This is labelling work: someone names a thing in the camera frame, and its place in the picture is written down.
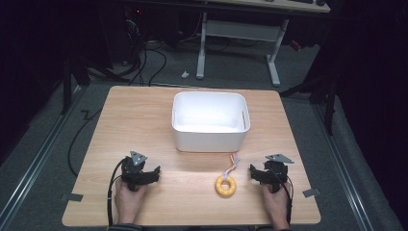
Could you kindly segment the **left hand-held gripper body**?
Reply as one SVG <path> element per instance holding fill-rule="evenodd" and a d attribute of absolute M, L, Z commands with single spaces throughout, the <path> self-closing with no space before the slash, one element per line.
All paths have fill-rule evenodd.
<path fill-rule="evenodd" d="M 127 184 L 128 189 L 137 192 L 139 188 L 146 184 L 146 178 L 149 175 L 154 176 L 154 172 L 144 172 L 143 168 L 147 157 L 131 151 L 130 155 L 125 157 L 121 165 L 121 180 Z"/>

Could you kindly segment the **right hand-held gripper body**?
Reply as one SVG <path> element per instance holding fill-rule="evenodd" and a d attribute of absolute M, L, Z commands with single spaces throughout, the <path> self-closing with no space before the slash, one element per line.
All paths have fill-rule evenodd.
<path fill-rule="evenodd" d="M 268 155 L 260 182 L 271 185 L 271 192 L 277 193 L 288 180 L 288 164 L 293 164 L 293 160 L 283 154 Z"/>

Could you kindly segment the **yellow ring toy with strings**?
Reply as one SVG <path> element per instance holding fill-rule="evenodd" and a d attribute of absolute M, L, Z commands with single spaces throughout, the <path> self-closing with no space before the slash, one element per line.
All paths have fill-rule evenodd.
<path fill-rule="evenodd" d="M 218 195 L 230 197 L 236 192 L 237 183 L 231 176 L 231 173 L 238 167 L 240 160 L 236 153 L 230 156 L 231 166 L 227 168 L 215 182 L 215 189 Z"/>

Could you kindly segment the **white plastic bin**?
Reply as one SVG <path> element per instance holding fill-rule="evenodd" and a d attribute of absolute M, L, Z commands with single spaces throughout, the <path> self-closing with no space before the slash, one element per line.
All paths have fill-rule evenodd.
<path fill-rule="evenodd" d="M 180 151 L 236 152 L 251 123 L 239 93 L 182 91 L 173 99 L 171 125 Z"/>

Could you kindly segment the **person's left hand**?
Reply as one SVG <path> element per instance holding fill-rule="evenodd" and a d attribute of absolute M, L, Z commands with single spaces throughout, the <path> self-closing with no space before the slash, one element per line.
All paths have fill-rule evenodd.
<path fill-rule="evenodd" d="M 141 186 L 136 192 L 128 189 L 128 184 L 118 179 L 115 182 L 115 206 L 119 223 L 134 223 L 140 211 L 147 185 Z"/>

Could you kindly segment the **person's right hand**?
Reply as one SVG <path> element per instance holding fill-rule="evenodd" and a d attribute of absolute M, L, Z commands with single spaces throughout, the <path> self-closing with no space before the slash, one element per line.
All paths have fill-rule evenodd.
<path fill-rule="evenodd" d="M 274 231 L 288 231 L 291 229 L 287 221 L 289 198 L 283 187 L 277 192 L 271 192 L 269 185 L 262 185 L 265 211 L 270 219 Z"/>

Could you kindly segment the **black metal stand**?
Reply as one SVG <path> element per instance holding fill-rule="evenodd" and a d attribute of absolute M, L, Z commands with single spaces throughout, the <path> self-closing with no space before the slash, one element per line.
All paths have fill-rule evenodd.
<path fill-rule="evenodd" d="M 63 76 L 63 109 L 62 114 L 66 114 L 73 101 L 73 80 L 79 87 L 87 87 L 90 83 L 86 59 L 81 56 L 69 56 L 64 61 Z"/>
<path fill-rule="evenodd" d="M 332 136 L 332 122 L 335 113 L 334 104 L 336 98 L 337 77 L 322 76 L 306 81 L 288 90 L 279 93 L 281 97 L 288 97 L 296 92 L 310 92 L 309 101 L 312 104 L 325 104 L 323 124 L 327 133 Z"/>

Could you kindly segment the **white-legged wooden desk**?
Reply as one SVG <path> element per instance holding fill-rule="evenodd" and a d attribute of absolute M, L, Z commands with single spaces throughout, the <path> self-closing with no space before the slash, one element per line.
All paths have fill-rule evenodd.
<path fill-rule="evenodd" d="M 326 0 L 198 0 L 204 7 L 249 7 L 256 10 L 277 10 L 279 13 L 330 13 Z M 269 76 L 275 87 L 280 86 L 275 59 L 286 34 L 289 18 L 284 16 L 271 22 L 250 22 L 248 16 L 242 19 L 209 19 L 208 10 L 201 15 L 200 50 L 198 53 L 196 78 L 205 76 L 206 38 L 247 39 L 272 42 L 274 46 L 266 55 Z"/>

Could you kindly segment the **dark computer tower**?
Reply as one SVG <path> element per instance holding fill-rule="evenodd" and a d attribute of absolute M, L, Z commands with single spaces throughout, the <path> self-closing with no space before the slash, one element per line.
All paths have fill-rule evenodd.
<path fill-rule="evenodd" d="M 128 63 L 133 64 L 146 43 L 147 18 L 142 8 L 123 7 L 126 37 L 129 43 Z"/>

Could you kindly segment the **metal floor rail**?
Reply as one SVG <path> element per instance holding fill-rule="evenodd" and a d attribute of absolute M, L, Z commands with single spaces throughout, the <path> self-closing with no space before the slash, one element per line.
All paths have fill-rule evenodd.
<path fill-rule="evenodd" d="M 325 127 L 323 111 L 318 105 L 312 105 L 312 109 L 319 121 L 319 127 L 322 130 L 325 139 L 329 145 L 331 159 L 334 164 L 334 169 L 338 174 L 348 204 L 357 221 L 360 231 L 373 231 L 373 226 L 366 211 L 366 208 L 363 205 L 361 196 L 357 192 L 357 189 L 350 177 L 350 174 L 344 163 L 344 159 L 341 155 L 340 149 L 336 144 L 334 137 L 329 134 L 327 128 Z"/>
<path fill-rule="evenodd" d="M 49 102 L 34 116 L 29 128 L 0 166 L 0 231 L 6 231 L 35 184 L 50 156 L 72 108 L 81 99 L 86 87 L 75 87 L 72 102 L 64 110 L 63 88 L 52 94 Z"/>

